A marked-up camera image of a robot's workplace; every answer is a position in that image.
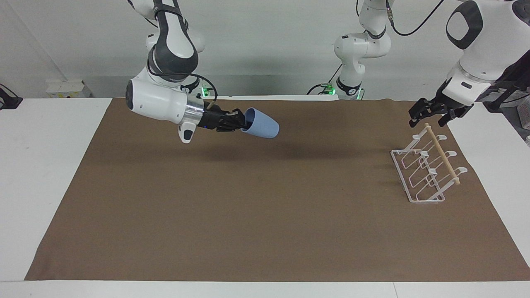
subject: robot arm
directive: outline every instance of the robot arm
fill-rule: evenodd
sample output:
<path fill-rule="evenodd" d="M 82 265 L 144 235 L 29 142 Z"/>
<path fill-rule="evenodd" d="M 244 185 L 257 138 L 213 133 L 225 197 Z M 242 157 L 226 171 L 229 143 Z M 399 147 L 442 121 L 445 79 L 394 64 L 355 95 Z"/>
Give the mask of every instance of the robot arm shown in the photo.
<path fill-rule="evenodd" d="M 336 56 L 342 61 L 342 71 L 333 79 L 333 88 L 339 98 L 353 99 L 359 93 L 365 73 L 362 59 L 383 57 L 390 51 L 391 41 L 386 34 L 387 5 L 393 0 L 365 0 L 359 22 L 363 33 L 351 33 L 337 38 Z"/>
<path fill-rule="evenodd" d="M 214 104 L 215 100 L 206 102 L 200 95 L 191 94 L 199 86 L 199 78 L 209 83 L 206 78 L 193 74 L 198 53 L 204 49 L 204 39 L 188 28 L 177 0 L 129 0 L 129 3 L 143 17 L 156 20 L 159 30 L 147 38 L 146 45 L 150 48 L 147 65 L 127 85 L 129 109 L 177 124 L 179 136 L 186 144 L 191 142 L 197 127 L 218 132 L 243 128 L 244 132 L 253 134 L 255 130 L 250 127 L 255 120 L 245 119 L 241 110 L 224 111 Z M 184 85 L 189 76 L 197 79 Z"/>
<path fill-rule="evenodd" d="M 463 36 L 451 32 L 459 19 L 467 26 Z M 446 33 L 464 54 L 436 96 L 422 98 L 410 109 L 411 127 L 436 114 L 443 115 L 441 126 L 462 118 L 506 68 L 530 50 L 530 0 L 466 1 L 450 16 Z"/>

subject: light blue plastic cup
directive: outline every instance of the light blue plastic cup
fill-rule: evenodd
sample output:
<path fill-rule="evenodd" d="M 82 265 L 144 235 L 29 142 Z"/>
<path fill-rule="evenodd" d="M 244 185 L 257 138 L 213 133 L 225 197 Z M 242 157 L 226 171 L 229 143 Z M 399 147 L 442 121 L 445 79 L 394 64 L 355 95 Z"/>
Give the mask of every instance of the light blue plastic cup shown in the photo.
<path fill-rule="evenodd" d="M 280 132 L 280 125 L 274 119 L 255 108 L 245 112 L 245 122 L 250 127 L 242 128 L 241 131 L 256 137 L 275 138 Z"/>

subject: wooden stick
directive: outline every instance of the wooden stick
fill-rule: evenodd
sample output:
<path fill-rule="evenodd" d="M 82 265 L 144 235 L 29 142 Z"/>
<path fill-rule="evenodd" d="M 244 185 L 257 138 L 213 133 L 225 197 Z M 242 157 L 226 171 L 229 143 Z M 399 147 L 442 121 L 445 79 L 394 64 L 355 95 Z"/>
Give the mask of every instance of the wooden stick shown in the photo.
<path fill-rule="evenodd" d="M 427 132 L 429 133 L 430 137 L 432 138 L 432 141 L 434 142 L 434 146 L 436 147 L 436 150 L 438 150 L 438 153 L 441 156 L 441 159 L 444 161 L 444 165 L 449 170 L 449 174 L 453 179 L 456 178 L 455 184 L 460 185 L 460 179 L 455 173 L 455 170 L 453 169 L 453 166 L 451 166 L 451 163 L 449 162 L 449 159 L 447 156 L 445 156 L 444 150 L 440 146 L 440 142 L 438 141 L 438 138 L 436 135 L 432 132 L 431 126 L 428 123 L 425 123 L 425 128 L 427 129 Z"/>

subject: white wall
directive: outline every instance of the white wall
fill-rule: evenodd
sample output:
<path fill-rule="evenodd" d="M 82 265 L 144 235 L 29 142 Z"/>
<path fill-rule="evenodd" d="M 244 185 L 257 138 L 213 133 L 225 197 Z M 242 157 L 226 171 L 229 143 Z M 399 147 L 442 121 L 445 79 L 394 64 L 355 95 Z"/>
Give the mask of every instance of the white wall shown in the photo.
<path fill-rule="evenodd" d="M 6 1 L 60 71 L 84 79 L 96 96 L 123 96 L 128 79 L 145 63 L 145 36 L 153 28 L 126 0 L 0 4 Z M 396 26 L 415 28 L 437 2 L 396 1 Z M 222 95 L 305 93 L 327 81 L 340 64 L 333 53 L 336 37 L 362 32 L 354 0 L 179 3 L 190 25 L 207 39 L 196 72 L 209 76 Z M 446 20 L 458 4 L 444 3 L 413 36 L 390 33 L 389 55 L 366 61 L 367 98 L 416 100 L 434 94 L 461 55 L 445 36 Z M 0 25 L 0 81 L 24 97 L 45 96 L 45 80 L 60 75 L 27 48 L 28 38 L 15 33 L 15 25 L 5 18 Z"/>

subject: white table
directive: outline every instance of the white table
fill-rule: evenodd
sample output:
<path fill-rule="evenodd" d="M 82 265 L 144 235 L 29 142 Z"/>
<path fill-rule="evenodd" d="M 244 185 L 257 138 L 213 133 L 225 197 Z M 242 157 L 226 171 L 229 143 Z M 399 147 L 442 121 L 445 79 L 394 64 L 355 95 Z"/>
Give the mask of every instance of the white table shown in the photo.
<path fill-rule="evenodd" d="M 292 100 L 333 100 L 295 96 Z M 529 297 L 530 282 L 192 283 L 20 282 L 110 103 L 26 99 L 0 111 L 0 298 L 3 297 Z M 517 247 L 530 264 L 530 148 L 481 105 L 450 122 Z"/>

